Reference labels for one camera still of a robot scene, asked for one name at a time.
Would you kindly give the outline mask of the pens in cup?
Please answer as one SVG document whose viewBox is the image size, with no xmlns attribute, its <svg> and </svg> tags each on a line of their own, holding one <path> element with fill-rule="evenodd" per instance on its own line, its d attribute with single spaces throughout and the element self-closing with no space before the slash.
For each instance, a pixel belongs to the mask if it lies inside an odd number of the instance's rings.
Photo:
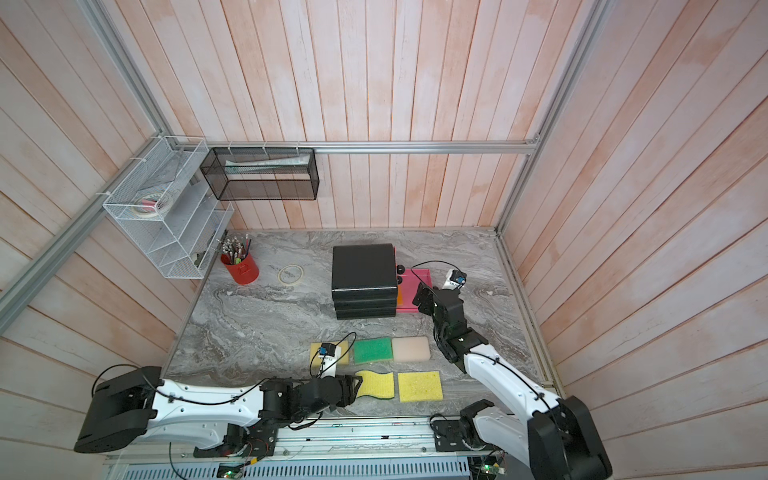
<svg viewBox="0 0 768 480">
<path fill-rule="evenodd" d="M 242 263 L 250 252 L 251 239 L 245 236 L 227 236 L 222 244 L 222 262 L 226 265 L 238 265 Z"/>
</svg>

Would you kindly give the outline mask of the tape roll in shelf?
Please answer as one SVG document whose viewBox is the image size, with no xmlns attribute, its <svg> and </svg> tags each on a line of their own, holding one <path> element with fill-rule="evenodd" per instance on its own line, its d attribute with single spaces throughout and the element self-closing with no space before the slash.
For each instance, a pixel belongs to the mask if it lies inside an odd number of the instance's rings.
<svg viewBox="0 0 768 480">
<path fill-rule="evenodd" d="M 171 207 L 170 196 L 163 192 L 152 192 L 142 196 L 130 207 L 135 218 L 151 219 L 161 217 Z"/>
</svg>

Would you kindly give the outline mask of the black mesh basket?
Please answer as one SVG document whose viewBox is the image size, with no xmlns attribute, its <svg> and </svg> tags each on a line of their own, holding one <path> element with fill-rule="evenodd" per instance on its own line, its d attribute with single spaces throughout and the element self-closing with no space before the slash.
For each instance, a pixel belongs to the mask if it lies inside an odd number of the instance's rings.
<svg viewBox="0 0 768 480">
<path fill-rule="evenodd" d="M 215 147 L 200 170 L 223 201 L 314 201 L 320 185 L 310 148 Z"/>
</svg>

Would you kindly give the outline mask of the dull yellow sponge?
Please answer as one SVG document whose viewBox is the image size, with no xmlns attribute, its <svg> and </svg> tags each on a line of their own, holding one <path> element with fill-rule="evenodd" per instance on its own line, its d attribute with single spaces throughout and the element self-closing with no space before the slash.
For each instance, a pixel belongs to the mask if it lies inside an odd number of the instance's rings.
<svg viewBox="0 0 768 480">
<path fill-rule="evenodd" d="M 347 341 L 342 341 L 339 346 L 335 347 L 334 353 L 330 354 L 327 350 L 323 349 L 320 342 L 311 343 L 309 349 L 311 367 L 317 369 L 323 362 L 331 363 L 337 356 L 341 356 L 339 365 L 347 365 L 351 356 L 351 354 L 347 352 L 348 348 L 349 343 Z"/>
</svg>

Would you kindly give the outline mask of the tape roll on table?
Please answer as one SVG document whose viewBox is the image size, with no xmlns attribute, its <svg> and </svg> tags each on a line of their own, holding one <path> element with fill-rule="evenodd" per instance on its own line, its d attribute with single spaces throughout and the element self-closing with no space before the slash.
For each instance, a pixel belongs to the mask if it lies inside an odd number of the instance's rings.
<svg viewBox="0 0 768 480">
<path fill-rule="evenodd" d="M 277 273 L 278 282 L 286 287 L 298 285 L 305 276 L 305 270 L 301 265 L 286 265 Z"/>
</svg>

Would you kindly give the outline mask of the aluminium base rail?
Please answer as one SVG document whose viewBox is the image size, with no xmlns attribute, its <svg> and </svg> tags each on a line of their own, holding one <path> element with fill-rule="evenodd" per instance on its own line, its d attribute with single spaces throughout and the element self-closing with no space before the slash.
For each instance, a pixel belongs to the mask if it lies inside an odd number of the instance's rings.
<svg viewBox="0 0 768 480">
<path fill-rule="evenodd" d="M 106 455 L 108 465 L 117 464 L 166 464 L 180 469 L 198 466 L 203 462 L 219 462 L 226 465 L 243 464 L 251 460 L 300 461 L 310 459 L 351 460 L 382 459 L 419 456 L 457 455 L 477 456 L 487 450 L 498 449 L 519 462 L 543 464 L 530 456 L 532 448 L 525 444 L 527 427 L 513 415 L 506 415 L 497 408 L 486 408 L 477 415 L 483 427 L 489 429 L 486 440 L 479 439 L 483 448 L 474 451 L 438 452 L 435 449 L 429 420 L 437 416 L 460 419 L 458 416 L 435 414 L 426 417 L 396 418 L 341 418 L 321 419 L 303 430 L 279 429 L 272 456 L 194 458 L 192 445 L 180 440 L 155 438 L 150 442 L 131 445 Z"/>
</svg>

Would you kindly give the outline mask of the bright yellow sponge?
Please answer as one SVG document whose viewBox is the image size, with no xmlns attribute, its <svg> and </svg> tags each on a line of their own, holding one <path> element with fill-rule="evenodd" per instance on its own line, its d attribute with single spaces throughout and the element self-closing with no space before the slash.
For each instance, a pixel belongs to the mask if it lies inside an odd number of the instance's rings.
<svg viewBox="0 0 768 480">
<path fill-rule="evenodd" d="M 399 399 L 402 403 L 442 401 L 440 373 L 407 372 L 398 374 Z"/>
</svg>

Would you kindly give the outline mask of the beige sponge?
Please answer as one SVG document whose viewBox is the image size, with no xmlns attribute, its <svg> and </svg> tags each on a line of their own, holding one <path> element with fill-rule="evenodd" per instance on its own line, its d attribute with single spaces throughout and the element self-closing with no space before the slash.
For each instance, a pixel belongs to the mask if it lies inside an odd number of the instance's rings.
<svg viewBox="0 0 768 480">
<path fill-rule="evenodd" d="M 431 358 L 429 339 L 426 336 L 393 338 L 391 344 L 394 362 L 424 362 Z"/>
</svg>

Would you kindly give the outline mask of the aluminium frame crossbar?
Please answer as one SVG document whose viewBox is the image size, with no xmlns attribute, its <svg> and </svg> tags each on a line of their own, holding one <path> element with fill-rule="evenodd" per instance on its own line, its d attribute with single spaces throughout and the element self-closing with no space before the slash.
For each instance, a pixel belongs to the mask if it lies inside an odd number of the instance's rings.
<svg viewBox="0 0 768 480">
<path fill-rule="evenodd" d="M 387 155 L 387 154 L 532 154 L 538 148 L 535 140 L 503 141 L 211 141 L 197 137 L 174 137 L 176 144 L 187 147 L 199 141 L 209 148 L 252 148 L 257 150 L 298 151 L 311 149 L 325 155 Z"/>
</svg>

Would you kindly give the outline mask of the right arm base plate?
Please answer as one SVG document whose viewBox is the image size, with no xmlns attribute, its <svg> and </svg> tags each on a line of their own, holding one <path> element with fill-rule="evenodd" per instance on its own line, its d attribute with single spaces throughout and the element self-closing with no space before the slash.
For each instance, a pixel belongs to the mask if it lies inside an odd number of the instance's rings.
<svg viewBox="0 0 768 480">
<path fill-rule="evenodd" d="M 483 443 L 464 419 L 437 416 L 429 420 L 429 426 L 438 452 L 474 451 L 483 448 Z"/>
</svg>

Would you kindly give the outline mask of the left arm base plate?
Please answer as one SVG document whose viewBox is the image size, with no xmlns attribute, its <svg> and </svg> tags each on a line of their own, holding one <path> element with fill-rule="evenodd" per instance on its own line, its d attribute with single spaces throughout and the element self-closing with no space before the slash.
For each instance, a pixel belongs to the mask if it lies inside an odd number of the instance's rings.
<svg viewBox="0 0 768 480">
<path fill-rule="evenodd" d="M 255 457 L 262 459 L 272 456 L 275 450 L 278 429 L 257 423 L 252 427 L 228 424 L 223 442 L 209 449 L 194 448 L 194 458 Z"/>
</svg>

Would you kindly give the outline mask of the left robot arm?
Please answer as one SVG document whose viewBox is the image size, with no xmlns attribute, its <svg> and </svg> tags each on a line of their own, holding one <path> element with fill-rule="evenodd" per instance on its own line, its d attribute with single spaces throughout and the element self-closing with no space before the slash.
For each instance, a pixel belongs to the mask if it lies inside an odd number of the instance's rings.
<svg viewBox="0 0 768 480">
<path fill-rule="evenodd" d="M 279 429 L 311 426 L 323 412 L 352 404 L 363 384 L 358 375 L 341 375 L 206 387 L 160 373 L 156 366 L 136 367 L 93 387 L 75 452 L 168 442 L 193 445 L 201 456 L 227 456 L 246 446 L 267 455 Z"/>
</svg>

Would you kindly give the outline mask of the yellow dark green sponge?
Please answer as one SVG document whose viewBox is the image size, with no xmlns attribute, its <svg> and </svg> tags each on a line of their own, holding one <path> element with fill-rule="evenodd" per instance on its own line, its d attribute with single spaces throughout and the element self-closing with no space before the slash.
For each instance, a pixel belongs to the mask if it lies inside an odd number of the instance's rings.
<svg viewBox="0 0 768 480">
<path fill-rule="evenodd" d="M 391 400 L 395 397 L 395 380 L 393 373 L 377 373 L 361 370 L 356 373 L 362 379 L 357 391 L 358 397 L 372 397 L 381 400 Z"/>
</svg>

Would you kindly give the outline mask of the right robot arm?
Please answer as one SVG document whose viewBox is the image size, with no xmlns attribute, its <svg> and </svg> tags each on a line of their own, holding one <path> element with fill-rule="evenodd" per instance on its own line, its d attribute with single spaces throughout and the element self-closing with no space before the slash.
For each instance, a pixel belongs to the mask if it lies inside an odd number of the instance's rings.
<svg viewBox="0 0 768 480">
<path fill-rule="evenodd" d="M 575 396 L 561 398 L 526 377 L 474 329 L 458 289 L 419 285 L 413 299 L 433 320 L 438 349 L 482 383 L 507 409 L 478 401 L 461 411 L 464 441 L 500 448 L 529 467 L 535 479 L 608 479 L 612 464 L 590 410 Z"/>
</svg>

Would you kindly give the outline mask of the red pen cup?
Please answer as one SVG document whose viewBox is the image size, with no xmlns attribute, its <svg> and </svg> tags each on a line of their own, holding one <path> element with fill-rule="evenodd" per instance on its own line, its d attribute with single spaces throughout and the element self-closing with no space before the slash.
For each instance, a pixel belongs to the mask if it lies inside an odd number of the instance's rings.
<svg viewBox="0 0 768 480">
<path fill-rule="evenodd" d="M 220 260 L 229 272 L 233 281 L 238 285 L 249 285 L 259 277 L 259 268 L 250 253 L 242 258 L 236 258 L 235 260 L 232 260 L 232 258 L 226 254 L 222 254 Z"/>
</svg>

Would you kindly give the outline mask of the black drawer cabinet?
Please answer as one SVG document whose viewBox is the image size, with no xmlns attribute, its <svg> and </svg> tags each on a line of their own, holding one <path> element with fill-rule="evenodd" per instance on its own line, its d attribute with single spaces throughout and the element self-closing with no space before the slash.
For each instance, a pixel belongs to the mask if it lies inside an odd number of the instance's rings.
<svg viewBox="0 0 768 480">
<path fill-rule="evenodd" d="M 396 315 L 398 274 L 391 243 L 333 247 L 331 296 L 338 320 Z"/>
</svg>

